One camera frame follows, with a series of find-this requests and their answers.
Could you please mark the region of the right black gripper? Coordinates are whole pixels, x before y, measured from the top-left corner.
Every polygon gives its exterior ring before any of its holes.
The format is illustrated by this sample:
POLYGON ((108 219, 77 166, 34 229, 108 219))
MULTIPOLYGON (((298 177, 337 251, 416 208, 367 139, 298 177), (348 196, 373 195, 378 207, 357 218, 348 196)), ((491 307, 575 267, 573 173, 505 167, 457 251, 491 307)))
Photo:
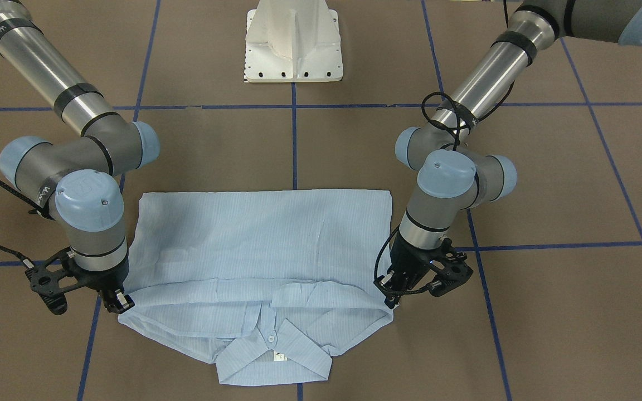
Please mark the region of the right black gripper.
POLYGON ((87 271, 79 262, 82 257, 74 257, 73 260, 82 277, 87 279, 86 287, 96 290, 107 312, 120 315, 135 306, 132 297, 123 287, 129 272, 128 255, 125 255, 119 264, 106 271, 87 271))

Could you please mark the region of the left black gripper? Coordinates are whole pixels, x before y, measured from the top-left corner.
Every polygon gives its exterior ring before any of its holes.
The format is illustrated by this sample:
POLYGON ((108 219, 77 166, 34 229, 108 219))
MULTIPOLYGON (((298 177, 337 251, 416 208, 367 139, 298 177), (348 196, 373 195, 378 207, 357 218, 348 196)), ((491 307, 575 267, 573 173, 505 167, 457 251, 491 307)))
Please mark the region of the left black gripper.
POLYGON ((431 271, 431 262, 441 254, 441 247, 426 250, 415 248, 401 234, 392 234, 381 248, 384 251, 389 246, 391 264, 385 276, 378 275, 379 257, 374 271, 374 284, 385 295, 385 305, 391 310, 397 307, 403 295, 423 294, 429 292, 433 296, 441 295, 444 283, 440 273, 435 279, 416 290, 415 286, 431 271))

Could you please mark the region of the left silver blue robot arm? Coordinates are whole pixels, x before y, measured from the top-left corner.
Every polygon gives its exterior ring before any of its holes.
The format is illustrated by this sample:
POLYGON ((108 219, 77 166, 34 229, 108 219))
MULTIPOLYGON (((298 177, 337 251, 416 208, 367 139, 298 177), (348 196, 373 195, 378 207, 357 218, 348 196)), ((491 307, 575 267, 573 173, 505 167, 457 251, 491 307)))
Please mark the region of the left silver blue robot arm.
POLYGON ((473 274, 448 230, 459 212, 512 192, 517 170, 506 157, 469 150, 466 140, 538 53, 564 37, 642 46, 642 1, 522 2, 464 83, 451 95, 436 92, 442 102, 432 116, 423 112, 426 124, 399 135, 396 157, 417 172, 417 183, 385 243, 391 264, 374 276, 390 309, 405 295, 447 294, 473 274))

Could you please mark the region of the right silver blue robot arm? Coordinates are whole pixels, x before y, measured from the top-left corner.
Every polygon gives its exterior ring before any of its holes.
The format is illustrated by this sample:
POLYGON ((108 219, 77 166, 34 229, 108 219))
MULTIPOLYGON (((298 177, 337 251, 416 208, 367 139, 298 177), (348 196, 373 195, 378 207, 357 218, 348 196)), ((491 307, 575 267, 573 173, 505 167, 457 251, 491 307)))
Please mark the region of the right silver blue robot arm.
POLYGON ((25 267, 30 288, 55 315, 66 312, 67 292, 95 290, 107 311, 122 314, 134 306, 125 292, 127 229, 123 197, 115 178, 142 168, 159 155, 155 130, 127 122, 96 86, 60 54, 19 1, 0 1, 0 55, 80 135, 54 145, 35 135, 13 140, 0 153, 0 186, 26 201, 33 213, 54 220, 69 245, 35 263, 3 249, 25 267))

